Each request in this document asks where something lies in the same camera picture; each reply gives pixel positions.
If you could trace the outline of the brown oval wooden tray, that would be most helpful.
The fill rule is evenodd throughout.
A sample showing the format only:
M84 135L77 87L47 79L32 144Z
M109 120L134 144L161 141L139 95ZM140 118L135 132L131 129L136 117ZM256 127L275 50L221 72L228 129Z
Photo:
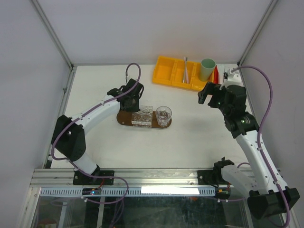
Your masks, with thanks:
M131 113L126 111L119 111L116 116L116 119L119 124L124 126L154 128L154 129L166 129L172 123L172 119L170 119L166 126L159 125L155 111L151 113L145 113L145 112Z

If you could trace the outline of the clear acrylic toothbrush holder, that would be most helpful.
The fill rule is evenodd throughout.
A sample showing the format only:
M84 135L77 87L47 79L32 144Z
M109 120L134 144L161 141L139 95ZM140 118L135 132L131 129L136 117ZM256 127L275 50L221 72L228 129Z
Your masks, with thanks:
M138 112L132 113L131 124L138 127L152 127L153 106L140 105Z

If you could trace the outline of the green plastic cup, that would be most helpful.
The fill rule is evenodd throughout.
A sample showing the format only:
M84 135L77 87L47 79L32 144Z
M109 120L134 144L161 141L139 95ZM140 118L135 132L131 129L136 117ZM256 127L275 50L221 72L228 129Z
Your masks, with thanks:
M212 74L216 63L211 58L205 58L201 61L200 64L200 76L199 79L201 81L208 81L210 75Z

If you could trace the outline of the clear plastic cup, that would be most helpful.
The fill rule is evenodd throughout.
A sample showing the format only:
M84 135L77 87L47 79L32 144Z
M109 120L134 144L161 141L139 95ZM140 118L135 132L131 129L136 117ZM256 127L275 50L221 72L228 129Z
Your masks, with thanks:
M167 106L160 106L156 109L155 114L158 125L161 127L165 127L171 120L172 111Z

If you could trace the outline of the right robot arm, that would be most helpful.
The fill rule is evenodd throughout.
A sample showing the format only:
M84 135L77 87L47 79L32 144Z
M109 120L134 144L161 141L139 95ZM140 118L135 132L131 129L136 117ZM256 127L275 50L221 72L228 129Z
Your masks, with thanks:
M296 188L288 187L258 134L255 117L246 111L246 89L240 85L222 86L208 82L198 93L203 104L210 95L209 107L221 111L225 127L243 150L255 179L241 172L230 160L214 163L213 180L218 184L229 182L247 200L254 218L264 219L278 214L290 215L290 209L299 200Z

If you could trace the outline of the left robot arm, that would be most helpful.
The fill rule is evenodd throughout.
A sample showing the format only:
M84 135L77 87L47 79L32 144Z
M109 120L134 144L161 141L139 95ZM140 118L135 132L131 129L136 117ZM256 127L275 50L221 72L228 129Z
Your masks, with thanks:
M139 99L143 91L144 86L141 83L130 79L126 85L109 90L93 107L72 117L60 116L51 140L52 158L56 161L69 161L83 174L83 179L88 184L96 184L99 181L100 168L86 152L85 136L104 119L119 111L139 111ZM64 157L55 157L55 150Z

